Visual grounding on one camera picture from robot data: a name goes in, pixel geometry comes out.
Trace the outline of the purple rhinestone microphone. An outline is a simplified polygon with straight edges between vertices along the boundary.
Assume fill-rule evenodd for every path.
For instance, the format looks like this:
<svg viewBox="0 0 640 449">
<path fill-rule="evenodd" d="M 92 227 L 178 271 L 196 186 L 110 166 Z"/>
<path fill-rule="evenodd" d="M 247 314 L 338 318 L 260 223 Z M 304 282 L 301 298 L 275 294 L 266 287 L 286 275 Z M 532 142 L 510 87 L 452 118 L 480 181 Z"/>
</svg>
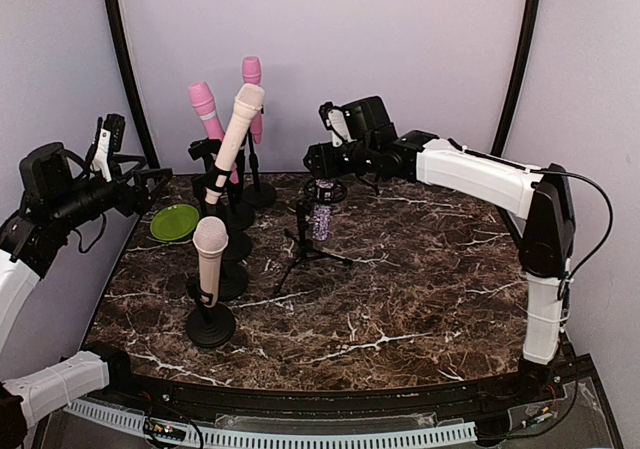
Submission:
<svg viewBox="0 0 640 449">
<path fill-rule="evenodd" d="M 332 199 L 333 187 L 334 183 L 331 180 L 316 181 L 313 238 L 318 241 L 325 241 L 328 238 L 331 218 L 331 204 L 328 202 Z"/>
</svg>

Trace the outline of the black tripod mic stand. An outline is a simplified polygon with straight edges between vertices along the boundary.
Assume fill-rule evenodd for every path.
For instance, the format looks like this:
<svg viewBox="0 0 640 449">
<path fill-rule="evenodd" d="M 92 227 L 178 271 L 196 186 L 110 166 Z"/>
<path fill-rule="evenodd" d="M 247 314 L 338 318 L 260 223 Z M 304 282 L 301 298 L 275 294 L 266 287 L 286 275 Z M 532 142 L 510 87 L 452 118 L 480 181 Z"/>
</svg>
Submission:
<svg viewBox="0 0 640 449">
<path fill-rule="evenodd" d="M 307 235 L 308 230 L 314 225 L 313 214 L 316 203 L 316 181 L 317 180 L 314 178 L 308 179 L 303 185 L 303 195 L 296 201 L 295 214 L 297 234 L 294 235 L 288 229 L 284 231 L 285 237 L 294 242 L 296 250 L 293 261 L 287 266 L 284 275 L 273 290 L 274 296 L 281 293 L 283 285 L 292 269 L 306 261 L 317 261 L 328 258 L 338 261 L 347 267 L 351 267 L 354 264 L 354 261 L 350 258 L 330 254 L 324 250 L 316 248 L 312 239 Z M 338 180 L 331 181 L 334 183 L 333 196 L 331 201 L 328 203 L 332 206 L 342 202 L 346 198 L 348 190 L 342 182 Z"/>
</svg>

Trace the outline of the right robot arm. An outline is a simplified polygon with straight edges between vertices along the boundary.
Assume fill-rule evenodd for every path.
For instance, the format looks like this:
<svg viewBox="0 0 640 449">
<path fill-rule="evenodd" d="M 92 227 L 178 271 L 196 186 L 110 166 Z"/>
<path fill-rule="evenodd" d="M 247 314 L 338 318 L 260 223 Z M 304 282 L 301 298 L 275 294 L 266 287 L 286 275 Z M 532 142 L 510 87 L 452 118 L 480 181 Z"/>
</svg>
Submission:
<svg viewBox="0 0 640 449">
<path fill-rule="evenodd" d="M 522 357 L 534 363 L 516 374 L 510 393 L 534 401 L 549 385 L 549 364 L 569 317 L 570 285 L 580 269 L 571 258 L 576 217 L 570 179 L 562 166 L 512 162 L 452 138 L 412 130 L 398 135 L 383 100 L 370 96 L 318 110 L 331 139 L 310 146 L 304 166 L 316 179 L 373 174 L 387 181 L 441 187 L 477 198 L 524 221 L 512 232 L 528 283 Z"/>
</svg>

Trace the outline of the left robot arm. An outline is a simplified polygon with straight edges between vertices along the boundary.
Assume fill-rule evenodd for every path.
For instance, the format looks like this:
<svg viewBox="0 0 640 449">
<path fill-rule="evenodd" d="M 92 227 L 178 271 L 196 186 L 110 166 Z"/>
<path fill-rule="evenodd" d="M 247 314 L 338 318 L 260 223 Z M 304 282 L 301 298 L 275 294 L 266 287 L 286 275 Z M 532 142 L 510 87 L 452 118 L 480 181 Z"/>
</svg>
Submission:
<svg viewBox="0 0 640 449">
<path fill-rule="evenodd" d="M 81 225 L 105 219 L 116 209 L 143 215 L 173 176 L 169 168 L 149 169 L 142 156 L 108 158 L 115 174 L 106 180 L 84 169 L 73 176 L 70 162 L 84 160 L 60 142 L 33 150 L 21 160 L 24 192 L 19 209 L 1 226 L 1 336 L 8 337 L 26 299 L 46 276 L 58 251 Z M 77 398 L 103 389 L 120 405 L 141 396 L 121 350 L 94 345 L 33 374 L 1 384 L 1 444 L 17 446 L 32 427 Z"/>
</svg>

